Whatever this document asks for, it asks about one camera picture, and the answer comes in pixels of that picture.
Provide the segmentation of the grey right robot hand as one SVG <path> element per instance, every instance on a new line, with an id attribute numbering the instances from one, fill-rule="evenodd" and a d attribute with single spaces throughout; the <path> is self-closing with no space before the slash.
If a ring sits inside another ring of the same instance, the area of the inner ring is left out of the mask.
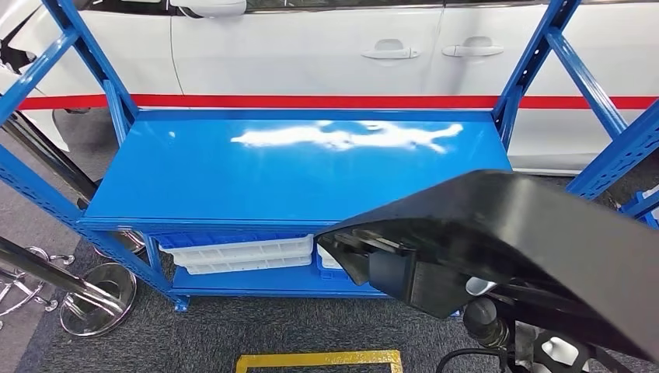
<path id="1" fill-rule="evenodd" d="M 494 300 L 486 296 L 496 286 L 497 283 L 478 277 L 467 280 L 465 290 L 472 299 L 465 306 L 462 321 L 468 334 L 482 347 L 503 349 L 510 342 L 511 332 L 499 316 Z"/>

